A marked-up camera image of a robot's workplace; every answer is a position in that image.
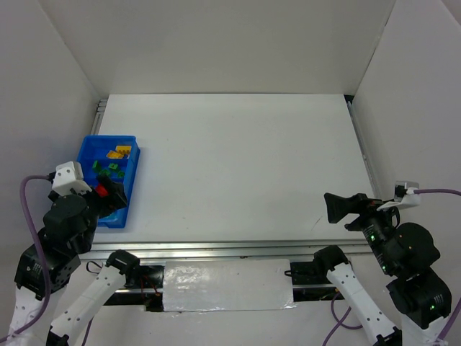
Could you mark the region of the red rounded lego brick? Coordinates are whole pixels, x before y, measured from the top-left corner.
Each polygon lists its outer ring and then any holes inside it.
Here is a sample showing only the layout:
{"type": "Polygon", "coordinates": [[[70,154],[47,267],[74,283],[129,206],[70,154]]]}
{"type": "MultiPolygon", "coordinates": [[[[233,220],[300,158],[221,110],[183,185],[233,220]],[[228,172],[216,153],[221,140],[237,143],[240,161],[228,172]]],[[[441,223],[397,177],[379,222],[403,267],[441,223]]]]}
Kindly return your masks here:
{"type": "Polygon", "coordinates": [[[98,184],[95,188],[95,191],[97,192],[98,196],[100,196],[101,198],[107,197],[109,194],[107,189],[102,184],[98,184]]]}

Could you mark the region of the yellow studded lego plate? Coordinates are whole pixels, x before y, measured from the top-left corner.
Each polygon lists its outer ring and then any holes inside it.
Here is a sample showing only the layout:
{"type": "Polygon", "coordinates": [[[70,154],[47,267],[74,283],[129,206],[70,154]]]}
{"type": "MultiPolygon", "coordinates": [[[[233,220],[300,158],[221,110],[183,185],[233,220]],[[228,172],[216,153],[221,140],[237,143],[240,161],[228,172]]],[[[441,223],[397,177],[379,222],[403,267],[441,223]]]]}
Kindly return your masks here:
{"type": "Polygon", "coordinates": [[[106,154],[106,157],[108,159],[121,160],[121,159],[128,159],[130,157],[130,155],[129,154],[122,154],[122,153],[119,153],[119,152],[116,152],[116,151],[109,151],[106,154]]]}

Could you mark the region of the long yellow lego brick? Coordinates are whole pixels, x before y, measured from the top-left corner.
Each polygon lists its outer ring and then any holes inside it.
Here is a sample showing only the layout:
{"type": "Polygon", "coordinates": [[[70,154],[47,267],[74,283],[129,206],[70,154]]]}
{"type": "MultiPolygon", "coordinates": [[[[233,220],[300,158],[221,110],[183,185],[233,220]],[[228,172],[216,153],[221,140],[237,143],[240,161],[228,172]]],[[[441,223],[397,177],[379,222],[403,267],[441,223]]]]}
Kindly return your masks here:
{"type": "Polygon", "coordinates": [[[122,155],[130,154],[132,146],[116,146],[115,151],[122,155]]]}

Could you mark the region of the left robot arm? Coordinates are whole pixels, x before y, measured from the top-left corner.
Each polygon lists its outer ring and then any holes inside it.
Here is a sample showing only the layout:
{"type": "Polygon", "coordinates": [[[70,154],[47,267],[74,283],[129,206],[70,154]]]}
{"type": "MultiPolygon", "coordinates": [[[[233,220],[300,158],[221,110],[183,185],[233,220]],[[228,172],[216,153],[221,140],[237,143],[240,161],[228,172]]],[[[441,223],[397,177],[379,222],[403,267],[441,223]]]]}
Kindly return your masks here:
{"type": "Polygon", "coordinates": [[[33,243],[17,265],[14,313],[8,334],[1,338],[4,345],[74,345],[81,333],[89,332],[93,318],[117,290],[154,286],[140,259],[118,249],[84,292],[59,317],[54,316],[72,274],[81,265],[80,256],[91,249],[98,220],[127,205],[123,184],[108,176],[99,175],[93,187],[72,177],[70,188],[59,192],[61,177],[55,172],[31,175],[21,182],[19,198],[33,243]],[[26,189],[28,182],[44,179],[53,185],[52,205],[43,217],[43,227],[36,229],[26,189]]]}

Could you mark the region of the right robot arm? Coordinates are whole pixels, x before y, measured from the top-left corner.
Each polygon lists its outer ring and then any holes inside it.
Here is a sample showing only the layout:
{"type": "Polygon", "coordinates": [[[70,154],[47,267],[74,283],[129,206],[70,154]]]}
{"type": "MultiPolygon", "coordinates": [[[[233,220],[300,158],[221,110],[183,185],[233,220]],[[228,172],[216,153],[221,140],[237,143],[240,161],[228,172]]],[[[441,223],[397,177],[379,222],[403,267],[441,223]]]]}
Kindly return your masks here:
{"type": "Polygon", "coordinates": [[[440,252],[423,226],[393,224],[400,209],[420,205],[419,190],[407,188],[389,201],[362,193],[349,198],[326,193],[324,200],[329,223],[338,223],[349,214],[357,215],[345,226],[346,230],[363,233],[380,269],[393,278],[387,290],[400,313],[400,327],[371,299],[338,246],[328,246],[314,255],[319,273],[339,289],[363,326],[369,343],[445,345],[456,313],[451,311],[450,289],[431,268],[440,258],[440,252]]]}

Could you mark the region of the blue compartment bin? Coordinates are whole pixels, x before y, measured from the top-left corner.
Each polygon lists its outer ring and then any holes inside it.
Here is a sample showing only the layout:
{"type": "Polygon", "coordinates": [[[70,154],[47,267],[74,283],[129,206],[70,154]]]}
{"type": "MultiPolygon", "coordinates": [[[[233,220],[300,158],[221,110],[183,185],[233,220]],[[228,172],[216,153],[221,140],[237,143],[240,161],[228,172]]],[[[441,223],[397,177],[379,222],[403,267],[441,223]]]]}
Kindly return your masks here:
{"type": "Polygon", "coordinates": [[[130,202],[139,158],[140,147],[138,146],[135,136],[92,135],[86,136],[83,139],[79,155],[77,156],[77,162],[81,164],[84,181],[92,187],[98,185],[97,176],[100,174],[95,174],[91,169],[94,161],[99,161],[102,170],[108,169],[111,163],[118,164],[120,167],[119,171],[123,171],[125,176],[123,178],[117,178],[118,172],[111,171],[112,176],[110,178],[114,182],[123,184],[127,201],[130,202]],[[109,151],[115,151],[116,146],[132,146],[132,150],[129,154],[130,157],[121,160],[108,159],[106,154],[109,151]]]}

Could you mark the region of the white taped panel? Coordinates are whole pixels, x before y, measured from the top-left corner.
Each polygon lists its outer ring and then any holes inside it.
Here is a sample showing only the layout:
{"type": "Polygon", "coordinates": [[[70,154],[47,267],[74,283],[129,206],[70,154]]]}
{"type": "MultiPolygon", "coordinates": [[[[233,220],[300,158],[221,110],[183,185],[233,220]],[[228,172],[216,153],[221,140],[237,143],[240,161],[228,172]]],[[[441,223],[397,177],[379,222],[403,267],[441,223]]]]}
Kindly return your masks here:
{"type": "Polygon", "coordinates": [[[271,311],[295,307],[286,259],[167,262],[167,312],[271,311]]]}

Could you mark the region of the aluminium front rail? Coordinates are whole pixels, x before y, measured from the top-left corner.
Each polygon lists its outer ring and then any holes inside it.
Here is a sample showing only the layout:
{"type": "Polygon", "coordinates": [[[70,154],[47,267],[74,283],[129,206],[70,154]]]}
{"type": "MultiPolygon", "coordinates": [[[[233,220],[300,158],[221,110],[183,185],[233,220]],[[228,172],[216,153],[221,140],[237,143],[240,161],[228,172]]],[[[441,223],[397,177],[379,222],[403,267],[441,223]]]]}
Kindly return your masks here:
{"type": "Polygon", "coordinates": [[[177,259],[295,258],[311,256],[330,245],[337,245],[345,254],[350,255],[371,252],[365,240],[96,243],[81,258],[103,261],[118,249],[147,262],[177,259]]]}

